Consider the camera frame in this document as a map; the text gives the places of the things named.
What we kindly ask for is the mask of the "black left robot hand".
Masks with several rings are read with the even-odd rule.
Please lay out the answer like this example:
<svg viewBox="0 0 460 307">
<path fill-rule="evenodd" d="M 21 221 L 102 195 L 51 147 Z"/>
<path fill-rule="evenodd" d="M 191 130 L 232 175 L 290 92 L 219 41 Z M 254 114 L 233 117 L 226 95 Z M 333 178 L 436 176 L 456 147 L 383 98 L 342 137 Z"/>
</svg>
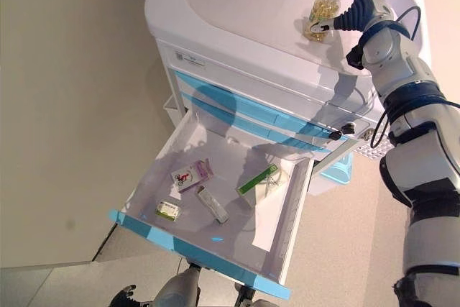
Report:
<svg viewBox="0 0 460 307">
<path fill-rule="evenodd" d="M 109 307 L 140 307 L 140 302 L 132 298 L 136 285 L 122 288 L 112 299 Z"/>
</svg>

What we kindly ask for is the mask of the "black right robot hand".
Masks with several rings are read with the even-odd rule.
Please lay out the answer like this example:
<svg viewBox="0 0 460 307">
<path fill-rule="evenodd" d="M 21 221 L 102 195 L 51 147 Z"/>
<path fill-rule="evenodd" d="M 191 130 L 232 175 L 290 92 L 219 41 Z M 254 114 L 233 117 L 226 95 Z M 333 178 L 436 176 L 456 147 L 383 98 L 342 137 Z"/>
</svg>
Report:
<svg viewBox="0 0 460 307">
<path fill-rule="evenodd" d="M 312 33 L 331 30 L 365 32 L 378 22 L 393 19 L 394 15 L 385 0 L 353 0 L 343 14 L 313 23 L 310 31 Z"/>
</svg>

